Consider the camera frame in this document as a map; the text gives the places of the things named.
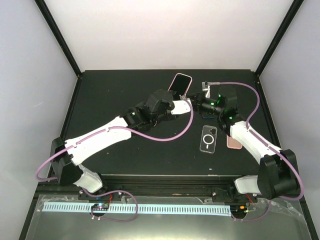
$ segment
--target gray wall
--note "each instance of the gray wall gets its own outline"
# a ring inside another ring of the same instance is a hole
[[[1,1],[0,18],[0,233],[9,240],[20,235],[76,76],[34,1]]]
[[[320,0],[306,0],[261,75],[281,145],[298,159],[320,234]]]

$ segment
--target pink smartphone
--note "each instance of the pink smartphone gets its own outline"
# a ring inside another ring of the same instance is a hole
[[[177,73],[174,76],[174,79],[170,84],[168,91],[170,90],[175,91],[175,94],[173,96],[174,100],[180,100],[180,96],[187,94],[191,83],[192,83],[191,76],[188,76],[182,73]]]
[[[226,146],[230,149],[242,149],[242,144],[230,136],[226,136]]]

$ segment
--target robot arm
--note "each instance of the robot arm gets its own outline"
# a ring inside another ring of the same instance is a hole
[[[273,145],[246,123],[238,113],[235,90],[221,87],[217,100],[210,98],[210,86],[206,82],[202,83],[202,91],[190,96],[193,109],[201,114],[216,115],[220,129],[240,142],[259,164],[258,175],[234,180],[229,192],[231,198],[251,193],[273,199],[299,190],[295,174],[275,152],[281,153],[297,169],[295,154]]]
[[[51,155],[64,148],[66,153],[55,158],[51,164],[61,186],[75,184],[94,193],[104,186],[102,177],[82,165],[91,155],[112,144],[127,140],[134,136],[126,127],[138,132],[147,132],[161,121],[174,120],[180,114],[190,112],[185,100],[173,100],[171,92],[157,90],[146,102],[127,109],[114,120],[82,136],[68,139],[65,142],[56,138],[52,142]]]

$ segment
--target black metal edge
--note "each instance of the black metal edge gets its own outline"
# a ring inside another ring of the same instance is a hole
[[[284,36],[284,34],[286,33],[290,23],[292,22],[292,20],[294,19],[296,13],[298,12],[301,4],[304,2],[304,0],[294,0],[288,10],[288,12],[286,13],[284,19],[282,20],[282,23],[280,25],[280,27],[278,28],[278,30],[276,31],[268,49],[266,50],[259,66],[257,67],[255,74],[259,77],[263,70],[265,69],[265,67],[267,66],[272,54],[274,53],[274,51],[276,50],[278,44],[280,43],[282,37]]]
[[[276,145],[278,147],[281,147],[280,141],[279,141],[279,138],[278,138],[278,135],[277,135],[277,131],[276,131],[276,128],[275,128],[275,124],[274,124],[274,121],[272,120],[271,113],[270,113],[270,110],[268,108],[268,103],[267,103],[267,100],[266,100],[266,96],[265,96],[264,90],[263,90],[263,88],[261,86],[261,82],[260,82],[259,77],[255,76],[255,75],[254,75],[254,84],[255,84],[255,88],[258,91],[259,96],[260,96],[260,104],[261,104],[262,111],[263,111],[263,114],[264,114],[264,117],[265,117],[265,120],[266,120],[266,123],[267,123],[267,126],[268,126],[268,130],[269,130],[270,136],[271,136],[271,142],[274,145]]]
[[[68,110],[66,112],[66,116],[65,116],[65,119],[64,119],[64,122],[63,122],[61,133],[60,133],[60,137],[62,138],[62,140],[66,140],[67,130],[68,130],[68,127],[69,127],[69,123],[70,123],[70,119],[71,119],[72,113],[73,113],[74,108],[75,108],[75,104],[76,104],[76,100],[77,100],[77,97],[78,97],[78,93],[79,93],[79,90],[80,90],[81,83],[82,83],[82,76],[79,76],[77,78],[77,80],[76,80],[75,87],[74,87],[74,90],[73,90],[73,94],[72,94],[72,97],[71,97],[71,101],[70,101]],[[48,178],[52,177],[52,176],[54,176],[54,170],[53,170],[52,166],[50,166],[50,169],[49,169],[49,172],[48,172]]]
[[[72,55],[64,37],[62,36],[62,34],[58,28],[58,25],[56,24],[56,22],[54,20],[54,17],[51,15],[51,12],[49,11],[47,4],[45,3],[44,0],[34,0],[34,1],[37,4],[38,8],[40,9],[45,21],[48,23],[53,35],[55,36],[55,39],[59,43],[65,57],[69,61],[75,75],[80,76],[82,74],[81,70],[78,67],[78,64],[76,63],[76,60],[75,60],[74,56]]]
[[[306,225],[308,227],[311,239],[312,240],[319,240],[319,237],[318,237],[314,222],[312,221],[312,218],[311,218],[311,215],[310,215],[310,212],[309,212],[309,208],[308,208],[308,205],[307,205],[306,201],[304,201],[304,200],[301,201],[300,200],[300,205],[301,205],[301,208],[302,208],[304,219],[306,221]]]
[[[21,233],[20,233],[19,240],[24,240],[27,237],[28,230],[29,230],[29,227],[30,227],[30,223],[31,223],[32,217],[34,215],[34,211],[36,209],[37,201],[38,201],[37,197],[33,198],[32,201],[31,201],[29,211],[28,211],[28,213],[26,215],[26,218],[25,218],[25,221],[24,221]]]

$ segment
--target phone case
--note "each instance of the phone case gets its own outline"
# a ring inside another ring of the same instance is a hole
[[[200,151],[213,154],[216,149],[218,129],[215,126],[204,125],[202,128]]]
[[[230,136],[226,136],[226,146],[229,149],[242,149],[242,144]]]

